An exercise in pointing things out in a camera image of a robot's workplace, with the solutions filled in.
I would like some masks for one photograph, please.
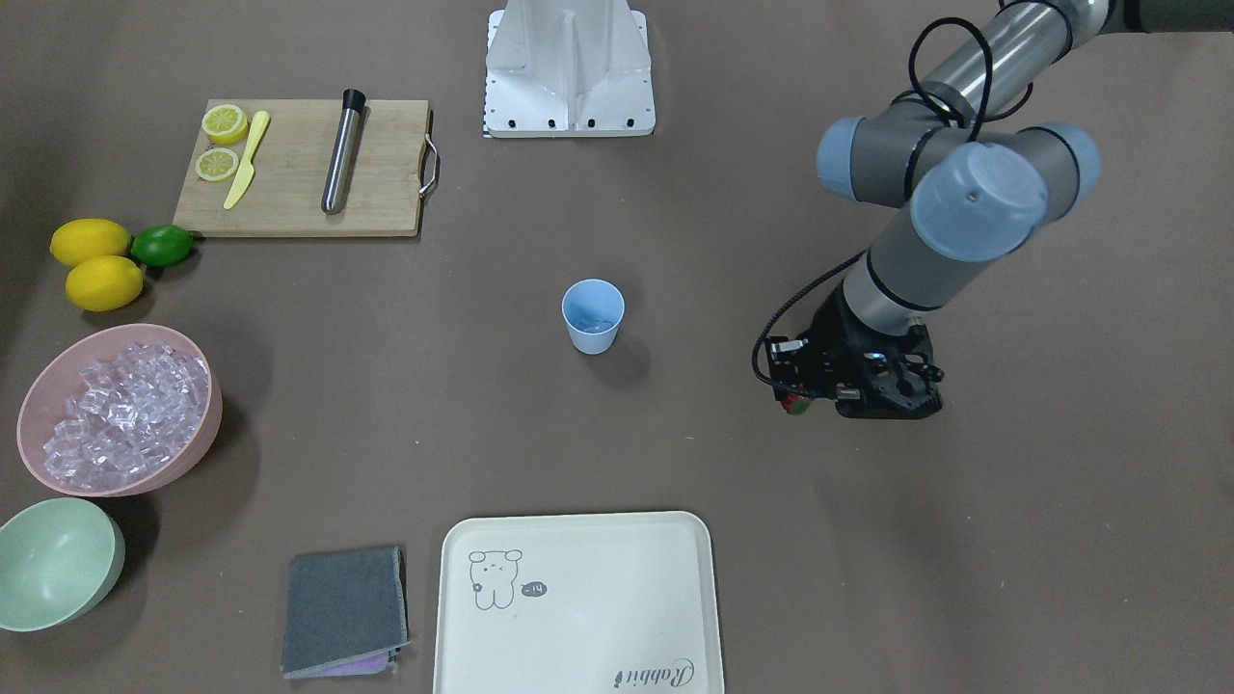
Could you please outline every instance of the green bowl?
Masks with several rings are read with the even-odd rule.
[[[111,590],[125,537],[84,499],[48,499],[0,527],[0,627],[37,631],[78,617]]]

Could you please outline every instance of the white tray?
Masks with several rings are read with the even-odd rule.
[[[707,526],[685,511],[470,519],[442,546],[436,694],[722,694]]]

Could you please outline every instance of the bowl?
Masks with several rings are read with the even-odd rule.
[[[196,432],[179,453],[153,473],[123,487],[106,490],[85,491],[70,488],[47,472],[44,463],[47,453],[43,445],[52,437],[57,422],[64,419],[64,400],[85,391],[85,384],[78,373],[81,367],[95,361],[112,361],[121,349],[132,343],[148,345],[163,341],[176,352],[200,357],[206,367],[209,398],[205,414]],[[197,464],[210,449],[218,433],[222,419],[222,393],[217,379],[210,368],[201,348],[191,340],[169,327],[153,324],[131,324],[96,332],[60,353],[38,374],[35,384],[26,393],[17,415],[17,449],[26,469],[35,479],[62,494],[74,496],[128,496],[141,494],[170,484]]]
[[[37,631],[81,616],[125,566],[116,521],[85,499],[30,506],[0,527],[0,627]]]

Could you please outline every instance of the bear drawing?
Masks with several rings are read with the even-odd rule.
[[[471,552],[471,590],[475,606],[481,610],[505,610],[515,601],[515,578],[518,577],[518,550],[506,552]]]

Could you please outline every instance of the blue joint cap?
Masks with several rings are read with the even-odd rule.
[[[1028,159],[1001,144],[970,142],[922,178],[909,212],[937,253],[985,263],[1028,240],[1048,199],[1045,179]]]
[[[1092,137],[1088,137],[1087,132],[1071,123],[1050,122],[1037,127],[1056,135],[1071,149],[1071,154],[1076,159],[1076,169],[1080,172],[1080,190],[1076,191],[1076,201],[1067,210],[1070,212],[1092,193],[1093,188],[1097,188],[1097,179],[1101,178],[1101,152],[1097,151],[1097,143],[1093,142]]]
[[[864,120],[835,121],[818,143],[818,154],[814,158],[818,180],[823,183],[823,188],[849,200],[856,200],[856,194],[853,193],[853,140]]]

